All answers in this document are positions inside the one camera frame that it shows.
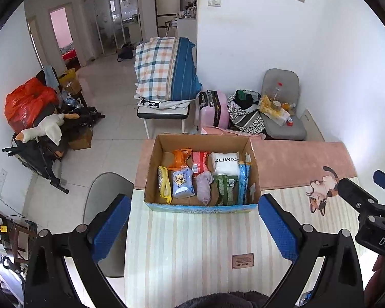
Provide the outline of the red plastic bag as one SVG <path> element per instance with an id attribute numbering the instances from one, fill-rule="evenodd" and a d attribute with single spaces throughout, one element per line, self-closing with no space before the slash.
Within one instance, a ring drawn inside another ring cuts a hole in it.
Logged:
<path id="1" fill-rule="evenodd" d="M 20 133 L 31 128 L 49 104 L 59 104 L 56 92 L 33 77 L 7 95 L 4 113 L 9 126 Z"/>

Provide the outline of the pink suitcase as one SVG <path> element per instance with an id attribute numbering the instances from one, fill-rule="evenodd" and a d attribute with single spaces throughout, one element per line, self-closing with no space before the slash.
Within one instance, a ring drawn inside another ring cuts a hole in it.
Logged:
<path id="1" fill-rule="evenodd" d="M 227 96 L 217 90 L 202 91 L 198 95 L 198 130 L 204 127 L 227 129 L 229 112 Z"/>

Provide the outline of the yellow grey scrubbing mitt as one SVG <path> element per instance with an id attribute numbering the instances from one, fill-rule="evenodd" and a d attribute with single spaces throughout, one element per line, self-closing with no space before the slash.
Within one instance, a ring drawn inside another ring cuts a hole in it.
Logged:
<path id="1" fill-rule="evenodd" d="M 172 203 L 172 190 L 168 170 L 165 166 L 158 167 L 158 190 L 160 197 L 167 204 Z"/>

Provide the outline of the patterned tote bag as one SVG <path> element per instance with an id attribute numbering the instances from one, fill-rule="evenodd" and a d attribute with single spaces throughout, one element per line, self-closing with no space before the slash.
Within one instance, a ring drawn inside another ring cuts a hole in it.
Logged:
<path id="1" fill-rule="evenodd" d="M 261 117 L 259 102 L 261 95 L 252 90 L 237 90 L 227 100 L 229 128 L 253 136 L 265 131 L 264 119 Z"/>

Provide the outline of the white NMRX soft pack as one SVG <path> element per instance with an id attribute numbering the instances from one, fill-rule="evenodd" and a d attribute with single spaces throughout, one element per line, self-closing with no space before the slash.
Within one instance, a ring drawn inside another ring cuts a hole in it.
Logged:
<path id="1" fill-rule="evenodd" d="M 210 154 L 214 175 L 239 176 L 239 153 Z"/>

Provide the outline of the plaid folded quilt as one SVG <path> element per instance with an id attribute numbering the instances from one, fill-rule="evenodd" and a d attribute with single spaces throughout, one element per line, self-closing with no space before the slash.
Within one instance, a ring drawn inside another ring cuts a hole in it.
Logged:
<path id="1" fill-rule="evenodd" d="M 147 101 L 185 101 L 201 91 L 193 48 L 186 37 L 153 37 L 136 47 L 136 96 Z"/>

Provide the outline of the blue tissue pack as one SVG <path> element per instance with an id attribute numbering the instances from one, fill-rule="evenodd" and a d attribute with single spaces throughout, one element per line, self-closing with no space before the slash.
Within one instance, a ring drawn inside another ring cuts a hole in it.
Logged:
<path id="1" fill-rule="evenodd" d="M 192 174 L 193 171 L 189 168 L 182 168 L 172 173 L 172 197 L 180 199 L 195 195 Z"/>

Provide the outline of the blue stick sachets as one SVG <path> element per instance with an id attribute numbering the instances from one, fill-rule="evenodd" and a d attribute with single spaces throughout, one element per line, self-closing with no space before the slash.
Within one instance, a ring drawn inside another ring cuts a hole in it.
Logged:
<path id="1" fill-rule="evenodd" d="M 237 204 L 246 204 L 246 195 L 249 182 L 250 164 L 248 162 L 239 162 L 239 180 Z"/>

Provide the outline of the small brown cardboard box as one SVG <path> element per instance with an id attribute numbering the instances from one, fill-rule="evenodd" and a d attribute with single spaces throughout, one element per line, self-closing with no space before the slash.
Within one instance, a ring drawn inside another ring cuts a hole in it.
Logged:
<path id="1" fill-rule="evenodd" d="M 89 149 L 92 147 L 93 131 L 89 127 L 81 129 L 68 142 L 69 147 L 73 150 Z"/>

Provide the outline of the wall switch plate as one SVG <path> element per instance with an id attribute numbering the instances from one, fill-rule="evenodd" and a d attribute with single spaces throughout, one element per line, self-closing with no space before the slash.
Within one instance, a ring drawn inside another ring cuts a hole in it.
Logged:
<path id="1" fill-rule="evenodd" d="M 222 0 L 208 0 L 208 6 L 221 7 Z"/>

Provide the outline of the clear plastic bottle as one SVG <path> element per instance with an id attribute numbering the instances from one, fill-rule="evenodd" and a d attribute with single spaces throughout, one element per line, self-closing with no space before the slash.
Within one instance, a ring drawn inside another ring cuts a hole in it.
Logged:
<path id="1" fill-rule="evenodd" d="M 272 100 L 273 101 L 279 101 L 280 100 L 281 91 L 282 91 L 282 83 L 277 82 L 274 86 L 273 91 L 272 91 Z"/>

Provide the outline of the open cardboard box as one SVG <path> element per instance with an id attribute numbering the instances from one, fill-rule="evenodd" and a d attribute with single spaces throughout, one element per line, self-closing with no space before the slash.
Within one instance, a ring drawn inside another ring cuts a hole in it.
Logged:
<path id="1" fill-rule="evenodd" d="M 261 195 L 247 136 L 159 135 L 140 160 L 137 178 L 153 211 L 242 213 L 255 209 Z"/>

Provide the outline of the grey floor chair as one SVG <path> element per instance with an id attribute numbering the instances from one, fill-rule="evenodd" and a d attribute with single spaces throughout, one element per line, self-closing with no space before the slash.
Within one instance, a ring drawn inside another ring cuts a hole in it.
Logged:
<path id="1" fill-rule="evenodd" d="M 299 97 L 300 82 L 295 72 L 277 68 L 266 71 L 259 110 L 269 139 L 305 140 L 307 132 L 295 115 Z"/>

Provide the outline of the cat pattern table mat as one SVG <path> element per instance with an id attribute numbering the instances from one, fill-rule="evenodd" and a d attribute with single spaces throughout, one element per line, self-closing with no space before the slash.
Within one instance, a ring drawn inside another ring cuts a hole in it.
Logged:
<path id="1" fill-rule="evenodd" d="M 357 180 L 355 167 L 340 142 L 255 141 L 263 190 L 299 222 L 321 232 L 358 231 L 358 214 L 340 197 L 325 213 L 311 212 L 310 187 L 323 166 Z M 136 162 L 126 241 L 124 302 L 129 307 L 176 307 L 202 295 L 229 291 L 270 294 L 289 267 L 257 209 L 231 214 L 157 211 L 144 200 L 153 141 L 145 140 Z"/>

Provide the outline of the lilac cloth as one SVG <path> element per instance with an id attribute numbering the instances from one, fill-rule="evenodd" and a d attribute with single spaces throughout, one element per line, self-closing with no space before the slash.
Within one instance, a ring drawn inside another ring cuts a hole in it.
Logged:
<path id="1" fill-rule="evenodd" d="M 197 198 L 204 206 L 207 206 L 211 201 L 212 183 L 213 176 L 209 171 L 205 171 L 196 177 Z"/>

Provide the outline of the red snack bag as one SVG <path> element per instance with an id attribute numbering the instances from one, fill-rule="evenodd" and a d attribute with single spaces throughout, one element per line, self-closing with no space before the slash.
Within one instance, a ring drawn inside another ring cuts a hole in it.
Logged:
<path id="1" fill-rule="evenodd" d="M 194 175 L 199 175 L 208 171 L 207 167 L 208 152 L 193 152 L 192 153 L 192 172 Z"/>

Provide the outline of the green snack bag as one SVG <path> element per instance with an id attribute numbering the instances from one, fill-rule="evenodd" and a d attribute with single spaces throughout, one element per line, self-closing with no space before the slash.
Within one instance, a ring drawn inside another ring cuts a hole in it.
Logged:
<path id="1" fill-rule="evenodd" d="M 215 175 L 214 180 L 218 187 L 217 206 L 232 206 L 235 204 L 234 189 L 238 182 L 236 175 Z"/>

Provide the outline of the white goose plush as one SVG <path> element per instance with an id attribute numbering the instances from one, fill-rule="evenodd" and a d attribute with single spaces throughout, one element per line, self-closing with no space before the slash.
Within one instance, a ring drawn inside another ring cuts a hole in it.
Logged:
<path id="1" fill-rule="evenodd" d="M 79 117 L 77 113 L 48 115 L 36 127 L 22 130 L 16 135 L 15 139 L 27 143 L 35 138 L 47 136 L 58 146 L 62 137 L 60 127 L 64 124 L 64 121 L 75 120 Z"/>

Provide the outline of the orange snack bag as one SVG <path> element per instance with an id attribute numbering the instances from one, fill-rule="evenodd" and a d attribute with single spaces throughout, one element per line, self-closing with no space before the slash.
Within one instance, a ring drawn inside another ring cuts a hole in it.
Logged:
<path id="1" fill-rule="evenodd" d="M 192 152 L 193 151 L 190 148 L 173 150 L 172 151 L 172 154 L 174 156 L 173 162 L 170 166 L 167 167 L 167 169 L 171 171 L 177 171 L 177 170 L 187 168 L 188 167 L 187 160 L 189 159 Z"/>

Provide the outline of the grey round chair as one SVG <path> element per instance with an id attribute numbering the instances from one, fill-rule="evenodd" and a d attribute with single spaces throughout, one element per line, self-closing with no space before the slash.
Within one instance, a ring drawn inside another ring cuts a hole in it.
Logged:
<path id="1" fill-rule="evenodd" d="M 114 172 L 97 176 L 90 186 L 83 222 L 93 261 L 106 277 L 123 277 L 133 183 Z"/>

